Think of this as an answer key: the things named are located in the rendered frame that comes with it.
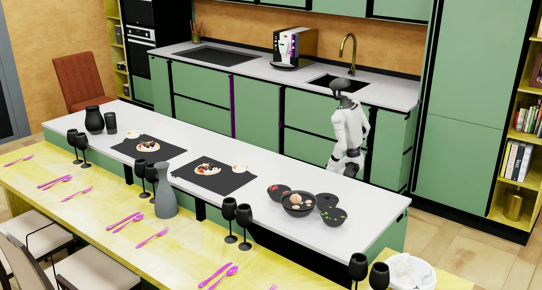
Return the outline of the rust red upholstered chair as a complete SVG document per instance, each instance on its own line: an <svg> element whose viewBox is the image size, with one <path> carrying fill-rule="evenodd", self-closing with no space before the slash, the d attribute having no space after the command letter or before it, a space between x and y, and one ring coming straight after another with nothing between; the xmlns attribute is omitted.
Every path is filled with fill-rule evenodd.
<svg viewBox="0 0 542 290"><path fill-rule="evenodd" d="M53 58L51 61L68 113L83 111L86 106L101 105L114 100L105 96L91 51Z"/></svg>

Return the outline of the beige cushioned dining chair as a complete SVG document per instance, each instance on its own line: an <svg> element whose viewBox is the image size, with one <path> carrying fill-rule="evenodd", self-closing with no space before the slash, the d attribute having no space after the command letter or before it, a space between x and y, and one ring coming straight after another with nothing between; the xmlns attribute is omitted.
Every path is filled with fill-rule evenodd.
<svg viewBox="0 0 542 290"><path fill-rule="evenodd" d="M141 279L88 245L43 270L28 248L0 228L0 249L19 290L141 290Z"/></svg>
<svg viewBox="0 0 542 290"><path fill-rule="evenodd" d="M76 252L73 235L36 210L27 211L4 223L0 228L17 238L37 261L47 262L57 248Z"/></svg>

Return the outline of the green island with white top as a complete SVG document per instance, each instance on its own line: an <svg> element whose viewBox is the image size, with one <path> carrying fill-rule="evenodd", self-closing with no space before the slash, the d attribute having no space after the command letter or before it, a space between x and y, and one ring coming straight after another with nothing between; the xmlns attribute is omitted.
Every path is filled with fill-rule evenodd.
<svg viewBox="0 0 542 290"><path fill-rule="evenodd" d="M231 137L179 121L145 108L115 100L100 106L102 112L116 114L118 133L87 134L90 161L104 169L130 177L131 157L111 149L126 138L126 132L139 130L187 151L168 160L174 170L202 156L230 165L244 163L257 178L230 193L238 204L252 206L253 224L248 233L256 244L276 252L336 284L351 286L347 267L354 252L363 252L372 262L385 247L403 252L411 199L373 185L331 173L322 168L235 140ZM219 208L225 196L180 177L168 176L176 191L191 195L196 204ZM338 227L327 226L320 211L296 218L272 201L265 189L285 184L292 190L313 194L334 193L338 207L348 218Z"/></svg>

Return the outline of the black bowl with red pieces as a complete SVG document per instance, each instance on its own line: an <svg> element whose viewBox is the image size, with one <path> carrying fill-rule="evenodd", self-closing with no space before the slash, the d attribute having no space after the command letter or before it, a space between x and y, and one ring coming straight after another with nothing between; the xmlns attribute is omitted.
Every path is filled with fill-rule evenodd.
<svg viewBox="0 0 542 290"><path fill-rule="evenodd" d="M275 184L271 185L266 191L273 201L280 202L281 196L291 191L291 188L284 184Z"/></svg>

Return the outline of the black kitchen sink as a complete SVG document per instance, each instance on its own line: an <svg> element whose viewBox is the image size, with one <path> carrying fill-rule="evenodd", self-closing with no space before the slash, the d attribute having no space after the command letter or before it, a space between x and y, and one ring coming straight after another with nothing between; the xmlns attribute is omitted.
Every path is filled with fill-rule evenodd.
<svg viewBox="0 0 542 290"><path fill-rule="evenodd" d="M318 78L316 78L314 80L309 81L308 84L329 88L329 84L334 79L337 79L337 78L340 78L340 77L325 74L325 75L323 75L321 77L318 77ZM364 88L364 87L371 84L369 82L358 81L358 80L353 80L353 79L349 79L349 78L346 78L346 79L350 82L350 86L348 88L342 90L343 92L354 93L354 92L356 92L356 91L358 91L358 90L360 90L360 89L362 89L362 88Z"/></svg>

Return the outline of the gold kitchen faucet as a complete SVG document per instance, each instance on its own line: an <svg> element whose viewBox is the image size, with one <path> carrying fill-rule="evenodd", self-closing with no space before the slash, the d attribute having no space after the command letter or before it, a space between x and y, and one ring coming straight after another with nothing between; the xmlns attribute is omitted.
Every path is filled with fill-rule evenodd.
<svg viewBox="0 0 542 290"><path fill-rule="evenodd" d="M353 33L348 33L346 34L343 39L342 39L342 42L340 44L340 49L339 49L339 57L342 58L343 56L343 51L344 51L344 46L345 46L345 43L346 41L348 40L348 38L351 37L352 40L353 40L353 50L352 50L352 61L351 61L351 66L349 68L349 71L348 71L348 74L350 76L355 76L356 74L356 53L357 53L357 39L355 37L355 35Z"/></svg>

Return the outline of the grey ceramic carafe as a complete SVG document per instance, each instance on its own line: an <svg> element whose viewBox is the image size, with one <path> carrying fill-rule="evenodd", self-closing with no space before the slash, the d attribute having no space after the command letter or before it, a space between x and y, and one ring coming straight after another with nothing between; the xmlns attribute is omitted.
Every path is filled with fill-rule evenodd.
<svg viewBox="0 0 542 290"><path fill-rule="evenodd" d="M160 219L173 218L178 214L178 204L173 189L167 179L168 162L157 162L154 167L158 172L158 187L154 198L156 217Z"/></svg>

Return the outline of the built-in black oven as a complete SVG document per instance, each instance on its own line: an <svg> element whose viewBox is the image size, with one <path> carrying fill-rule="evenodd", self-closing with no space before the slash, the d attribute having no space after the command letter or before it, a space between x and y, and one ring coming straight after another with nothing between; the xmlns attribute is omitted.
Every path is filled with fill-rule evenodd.
<svg viewBox="0 0 542 290"><path fill-rule="evenodd" d="M156 47L153 29L126 25L128 45L128 65L133 75L151 79L148 50Z"/></svg>
<svg viewBox="0 0 542 290"><path fill-rule="evenodd" d="M154 27L152 0L123 0L126 23Z"/></svg>

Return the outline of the black ribbed jug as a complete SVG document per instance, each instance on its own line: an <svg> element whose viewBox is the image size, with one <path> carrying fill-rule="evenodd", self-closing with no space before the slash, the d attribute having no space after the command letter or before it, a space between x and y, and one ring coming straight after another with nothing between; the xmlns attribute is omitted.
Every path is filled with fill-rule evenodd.
<svg viewBox="0 0 542 290"><path fill-rule="evenodd" d="M105 121L99 109L98 105L85 107L85 128L92 135L101 134L105 127Z"/></svg>

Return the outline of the yellow wooden dining table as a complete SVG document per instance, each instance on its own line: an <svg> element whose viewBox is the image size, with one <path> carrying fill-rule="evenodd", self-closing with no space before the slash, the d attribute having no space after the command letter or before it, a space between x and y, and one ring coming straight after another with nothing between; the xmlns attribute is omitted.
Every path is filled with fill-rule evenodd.
<svg viewBox="0 0 542 290"><path fill-rule="evenodd" d="M19 157L34 154L30 161L21 161L3 168ZM219 226L207 218L196 220L196 214L179 208L172 219L155 217L153 205L136 195L141 187L125 183L125 179L105 169L80 169L72 165L71 153L42 141L26 148L8 152L0 150L0 186L4 186L5 199L1 202L15 217L34 208L56 220L63 227L85 239L134 273L163 290L197 290L196 284L228 262L239 265L232 278L226 278L218 290L262 290L273 282L279 290L346 290L335 282L298 265L276 252L256 244L248 252L224 243L227 226ZM74 180L58 185L59 189L41 192L38 181L49 180L71 173ZM94 186L88 197L74 197L61 203L61 197ZM106 231L112 224L141 211L142 222L127 227L114 235ZM143 239L169 227L161 239L152 239L140 249L135 245Z"/></svg>

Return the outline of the yellow spine book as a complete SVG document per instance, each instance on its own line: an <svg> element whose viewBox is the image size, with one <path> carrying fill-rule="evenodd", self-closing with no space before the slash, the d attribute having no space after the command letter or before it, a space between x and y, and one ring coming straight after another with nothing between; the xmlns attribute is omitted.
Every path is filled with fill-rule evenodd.
<svg viewBox="0 0 542 290"><path fill-rule="evenodd" d="M503 161L502 161L502 166L501 166L501 170L500 170L500 174L499 176L500 177L505 177L505 173L506 173L506 167L507 167L507 163L508 163L508 157L509 157L509 154L510 154L510 151L511 151L511 147L514 143L514 139L508 139L507 143L506 143L506 147L505 147L505 151L504 151L504 155L503 155Z"/></svg>

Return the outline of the black spine book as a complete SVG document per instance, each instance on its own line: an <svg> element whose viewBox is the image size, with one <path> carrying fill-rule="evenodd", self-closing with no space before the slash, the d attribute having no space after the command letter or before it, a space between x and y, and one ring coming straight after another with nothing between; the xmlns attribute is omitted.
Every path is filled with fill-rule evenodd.
<svg viewBox="0 0 542 290"><path fill-rule="evenodd" d="M523 156L524 156L526 146L527 146L527 143L525 141L522 141L518 146L517 153L516 153L516 156L515 156L514 165L513 165L513 172L512 172L512 175L511 175L511 180L512 181L518 182L520 167L521 167L521 164L522 164L522 161L523 161Z"/></svg>

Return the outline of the gold metal canister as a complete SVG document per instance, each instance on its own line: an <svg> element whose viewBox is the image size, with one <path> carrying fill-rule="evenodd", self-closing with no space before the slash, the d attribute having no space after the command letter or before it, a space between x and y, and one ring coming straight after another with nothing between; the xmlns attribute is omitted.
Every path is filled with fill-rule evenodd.
<svg viewBox="0 0 542 290"><path fill-rule="evenodd" d="M506 193L505 204L503 207L504 216L513 222L518 222L524 211L525 194L518 186L515 189L510 188Z"/></svg>

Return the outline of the yellow bookshelf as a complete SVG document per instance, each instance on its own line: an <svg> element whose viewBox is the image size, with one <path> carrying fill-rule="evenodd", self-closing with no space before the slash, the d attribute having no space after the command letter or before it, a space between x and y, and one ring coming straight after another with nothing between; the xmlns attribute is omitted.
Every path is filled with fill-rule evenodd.
<svg viewBox="0 0 542 290"><path fill-rule="evenodd" d="M517 90L512 93L512 109L505 123L505 142L498 163L497 181L491 198L489 214L487 215L487 218L492 221L505 224L522 232L532 231L542 209L542 138L537 138L535 134L518 132L512 129L513 115L516 112L518 101L529 97L535 98L539 96L542 98L542 89L529 86L537 52L542 51L542 0L538 0L538 7L536 22L527 29L528 39L524 43L526 53L522 54L523 58L519 62L521 76L517 83ZM520 143L525 141L534 144L533 158L523 183L499 176L508 139L518 140ZM503 207L508 190L510 188L515 189L518 186L525 194L525 206L521 219L518 222L513 222L504 216Z"/></svg>

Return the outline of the grey door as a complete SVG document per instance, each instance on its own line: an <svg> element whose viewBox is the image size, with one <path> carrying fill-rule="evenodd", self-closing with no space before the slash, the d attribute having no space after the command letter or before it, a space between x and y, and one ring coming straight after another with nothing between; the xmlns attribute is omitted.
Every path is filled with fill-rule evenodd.
<svg viewBox="0 0 542 290"><path fill-rule="evenodd" d="M29 120L0 0L0 145L29 135Z"/></svg>

